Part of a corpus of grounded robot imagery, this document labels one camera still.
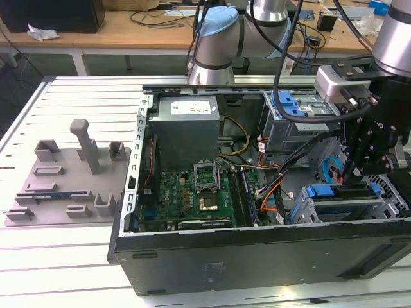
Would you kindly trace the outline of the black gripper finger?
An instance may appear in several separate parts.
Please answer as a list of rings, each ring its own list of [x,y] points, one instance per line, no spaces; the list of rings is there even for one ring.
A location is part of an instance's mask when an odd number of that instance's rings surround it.
[[[341,143],[345,146],[346,161],[342,171],[344,184],[353,184],[364,176],[377,172],[378,157],[374,140],[377,127],[371,117],[372,107],[365,105],[355,112],[348,113],[342,121]]]
[[[354,175],[387,174],[398,167],[397,156],[375,146],[358,146],[354,149]]]

